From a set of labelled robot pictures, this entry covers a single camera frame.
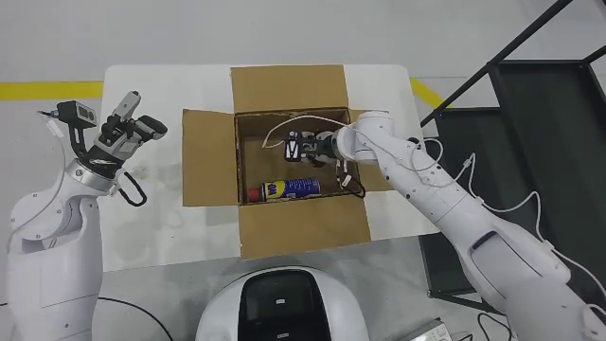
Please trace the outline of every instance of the gray floor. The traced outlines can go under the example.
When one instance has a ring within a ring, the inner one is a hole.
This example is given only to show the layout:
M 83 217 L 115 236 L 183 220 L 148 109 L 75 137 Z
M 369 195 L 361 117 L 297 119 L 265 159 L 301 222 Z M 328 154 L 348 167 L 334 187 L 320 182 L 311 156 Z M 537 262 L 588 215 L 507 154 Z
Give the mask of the gray floor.
M 399 63 L 445 97 L 553 1 L 0 0 L 0 81 L 99 81 L 118 63 Z M 604 44 L 602 6 L 579 0 L 514 56 L 578 58 Z M 606 73 L 603 63 L 595 69 Z M 100 107 L 99 100 L 85 103 Z M 0 244 L 16 200 L 54 177 L 58 150 L 31 115 L 53 104 L 0 101 Z M 420 116 L 430 110 L 418 104 Z M 456 103 L 494 104 L 484 82 Z M 27 146 L 32 139 L 38 148 Z M 372 340 L 395 341 L 436 316 L 455 340 L 465 332 L 481 334 L 476 311 L 426 296 L 416 238 L 281 259 L 108 273 L 101 293 L 142 305 L 175 339 L 191 340 L 206 303 L 226 283 L 287 263 L 319 267 L 345 282 L 362 305 Z M 1 285 L 5 265 L 0 256 Z M 9 340 L 11 329 L 8 311 L 0 309 L 0 339 Z M 499 327 L 489 330 L 493 340 L 506 339 Z M 166 339 L 144 315 L 105 302 L 97 307 L 94 334 L 97 340 Z

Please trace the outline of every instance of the red cap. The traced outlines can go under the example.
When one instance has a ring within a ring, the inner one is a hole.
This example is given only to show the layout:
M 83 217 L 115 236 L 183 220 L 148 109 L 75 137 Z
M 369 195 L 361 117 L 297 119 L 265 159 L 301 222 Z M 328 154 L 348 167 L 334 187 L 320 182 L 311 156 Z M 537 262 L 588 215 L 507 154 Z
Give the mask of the red cap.
M 248 201 L 256 203 L 259 200 L 260 191 L 258 188 L 249 188 L 248 189 Z

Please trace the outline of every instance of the cardboard box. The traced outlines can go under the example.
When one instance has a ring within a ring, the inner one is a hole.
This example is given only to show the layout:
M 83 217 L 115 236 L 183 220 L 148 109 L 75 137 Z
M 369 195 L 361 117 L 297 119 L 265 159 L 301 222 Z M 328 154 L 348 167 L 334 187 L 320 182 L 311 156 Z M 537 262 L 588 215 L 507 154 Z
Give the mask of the cardboard box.
M 260 147 L 267 131 L 285 118 L 314 113 L 355 121 L 363 111 L 348 109 L 343 66 L 232 68 L 231 81 L 235 114 L 183 112 L 183 205 L 239 205 L 245 259 L 369 242 L 364 201 L 336 187 L 334 167 L 289 164 L 281 147 Z M 274 140 L 289 129 L 338 128 L 298 121 L 289 124 L 295 128 L 276 131 Z M 325 197 L 257 205 L 247 201 L 248 188 L 306 177 L 320 179 Z M 360 166 L 359 177 L 367 191 L 392 189 L 376 167 Z

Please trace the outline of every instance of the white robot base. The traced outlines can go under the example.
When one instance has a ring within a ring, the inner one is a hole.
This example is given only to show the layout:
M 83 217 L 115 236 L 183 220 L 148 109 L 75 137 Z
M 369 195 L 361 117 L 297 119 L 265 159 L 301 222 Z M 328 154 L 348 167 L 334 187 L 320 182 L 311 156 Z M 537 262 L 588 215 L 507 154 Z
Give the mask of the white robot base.
M 196 341 L 368 341 L 358 301 L 346 285 L 309 267 L 258 271 L 208 303 Z

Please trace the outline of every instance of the blue and yellow label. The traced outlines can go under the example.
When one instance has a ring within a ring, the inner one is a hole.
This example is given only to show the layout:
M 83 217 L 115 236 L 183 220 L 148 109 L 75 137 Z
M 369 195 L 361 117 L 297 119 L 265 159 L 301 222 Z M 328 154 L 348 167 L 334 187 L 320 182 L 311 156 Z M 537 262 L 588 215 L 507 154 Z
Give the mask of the blue and yellow label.
M 264 200 L 303 198 L 320 193 L 320 182 L 317 179 L 290 179 L 287 181 L 268 182 L 262 185 Z
M 267 199 L 279 199 L 284 195 L 284 190 L 286 188 L 286 182 L 284 181 L 275 181 L 272 183 L 265 184 L 265 197 Z

